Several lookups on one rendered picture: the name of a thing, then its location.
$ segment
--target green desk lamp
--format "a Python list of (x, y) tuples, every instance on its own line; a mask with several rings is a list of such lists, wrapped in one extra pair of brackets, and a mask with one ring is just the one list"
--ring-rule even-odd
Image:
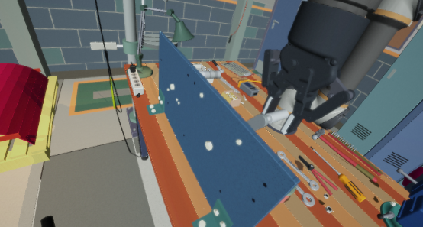
[(188, 28), (186, 28), (183, 21), (180, 21), (178, 17), (176, 17), (175, 12), (173, 9), (161, 10), (156, 8), (148, 8), (146, 5), (140, 6), (141, 10), (141, 19), (140, 19), (140, 30), (138, 34), (138, 49), (137, 49), (137, 70), (140, 78), (147, 78), (153, 74), (153, 71), (148, 66), (142, 65), (143, 54), (141, 49), (144, 45), (144, 31), (145, 31), (145, 11), (152, 10), (152, 11), (160, 11), (168, 14), (176, 21), (175, 25), (175, 33), (173, 34), (172, 42), (180, 42), (180, 41), (187, 41), (194, 38), (194, 35), (189, 32)]

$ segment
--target robotic arm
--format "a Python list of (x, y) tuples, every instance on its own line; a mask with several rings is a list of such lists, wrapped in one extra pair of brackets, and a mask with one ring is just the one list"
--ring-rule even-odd
[[(399, 9), (398, 7), (401, 6), (408, 10)], [(269, 95), (262, 115), (276, 110), (287, 89), (295, 90), (292, 113), (280, 128), (283, 134), (293, 134), (303, 119), (308, 122), (322, 120), (335, 109), (352, 100), (353, 90), (383, 52), (387, 45), (386, 40), (389, 42), (397, 30), (411, 24), (411, 18), (409, 24), (406, 24), (404, 19), (398, 20), (399, 16), (395, 15), (404, 14), (404, 12), (395, 9), (407, 10), (407, 15), (413, 20), (419, 19), (421, 0), (308, 0), (303, 2), (289, 32), (288, 44), (281, 51), (266, 50), (265, 52), (263, 86), (267, 88)], [(359, 68), (357, 63), (351, 63), (350, 55), (356, 51), (357, 44), (363, 43), (363, 37), (366, 37), (363, 35), (369, 33), (367, 28), (374, 21), (390, 27), (391, 30), (394, 27), (395, 32), (387, 34), (385, 40), (378, 43), (381, 47), (379, 50), (370, 52), (374, 58), (366, 60), (367, 64), (364, 66), (368, 66), (368, 69), (354, 73), (354, 76), (359, 77), (355, 79), (356, 83), (345, 86), (345, 81), (353, 77), (342, 76), (343, 73), (346, 74), (347, 71), (351, 73), (354, 68)], [(366, 47), (361, 47), (360, 52), (369, 53)], [(343, 66), (348, 60), (353, 69), (344, 69)], [(316, 99), (323, 99), (323, 102), (320, 105), (312, 105)]]

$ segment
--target lamp base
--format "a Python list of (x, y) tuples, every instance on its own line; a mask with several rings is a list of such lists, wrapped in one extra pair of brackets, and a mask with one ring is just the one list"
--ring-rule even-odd
[(137, 70), (138, 70), (138, 76), (140, 76), (141, 79), (147, 78), (153, 75), (153, 70), (149, 68), (148, 66), (137, 67)]

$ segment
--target wrench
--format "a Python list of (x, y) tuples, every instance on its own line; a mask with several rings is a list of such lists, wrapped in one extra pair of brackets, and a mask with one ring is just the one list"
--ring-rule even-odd
[(313, 198), (313, 196), (309, 193), (305, 193), (299, 186), (296, 187), (299, 194), (302, 197), (302, 201), (303, 203), (308, 206), (308, 207), (312, 207), (315, 204), (315, 198)]
[(302, 177), (304, 178), (307, 182), (308, 185), (310, 186), (310, 188), (314, 191), (318, 190), (319, 185), (317, 182), (315, 182), (314, 180), (310, 180), (310, 178), (308, 178), (303, 172), (300, 171), (300, 169), (298, 169), (288, 158), (286, 158), (286, 155), (283, 151), (278, 151), (278, 156), (282, 159), (285, 160), (289, 165), (291, 165), (291, 167)]

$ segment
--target power strip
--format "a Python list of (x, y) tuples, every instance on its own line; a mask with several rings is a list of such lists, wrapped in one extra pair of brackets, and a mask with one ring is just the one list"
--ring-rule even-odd
[(138, 72), (131, 72), (131, 69), (128, 69), (128, 76), (129, 80), (131, 81), (132, 86), (132, 92), (134, 93), (134, 96), (140, 97), (144, 94), (144, 87), (143, 83), (141, 82), (140, 76), (138, 75)]

